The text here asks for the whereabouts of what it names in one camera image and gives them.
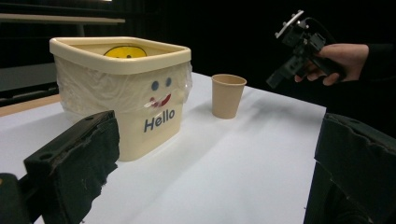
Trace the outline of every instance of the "printed eye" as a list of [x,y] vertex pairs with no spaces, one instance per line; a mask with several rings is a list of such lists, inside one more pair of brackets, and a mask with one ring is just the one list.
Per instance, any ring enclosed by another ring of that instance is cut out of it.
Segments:
[[153,91],[156,91],[156,90],[158,90],[158,87],[160,87],[160,84],[158,83],[158,81],[153,81],[151,84],[151,89]]
[[172,84],[172,78],[167,78],[166,79],[166,87],[169,87]]

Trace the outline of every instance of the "black sleeve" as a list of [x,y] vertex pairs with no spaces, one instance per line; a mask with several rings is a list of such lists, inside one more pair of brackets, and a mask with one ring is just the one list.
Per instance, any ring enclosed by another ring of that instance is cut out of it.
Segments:
[[361,80],[386,81],[396,79],[395,44],[367,44],[369,55],[363,69]]

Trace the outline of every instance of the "brown paper cup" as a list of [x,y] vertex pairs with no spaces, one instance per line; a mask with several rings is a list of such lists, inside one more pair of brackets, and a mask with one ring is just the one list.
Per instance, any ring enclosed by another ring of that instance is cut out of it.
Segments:
[[220,119],[236,116],[242,92],[247,81],[239,76],[216,74],[212,76],[212,113]]

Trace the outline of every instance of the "plastic bin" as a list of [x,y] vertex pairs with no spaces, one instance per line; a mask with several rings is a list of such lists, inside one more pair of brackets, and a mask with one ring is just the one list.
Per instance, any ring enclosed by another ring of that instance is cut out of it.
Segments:
[[[118,47],[144,57],[115,58]],[[134,161],[179,132],[192,87],[191,50],[135,37],[55,37],[61,104],[74,122],[114,110],[120,130],[119,161]]]

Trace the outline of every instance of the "tabletop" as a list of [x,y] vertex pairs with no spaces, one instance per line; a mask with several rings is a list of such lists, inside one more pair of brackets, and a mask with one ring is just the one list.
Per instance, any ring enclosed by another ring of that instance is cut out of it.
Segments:
[[[179,133],[136,161],[117,161],[83,221],[301,224],[324,114],[246,86],[236,117],[218,119],[210,77],[192,73]],[[59,102],[0,117],[0,172],[21,178],[22,161],[71,126]]]

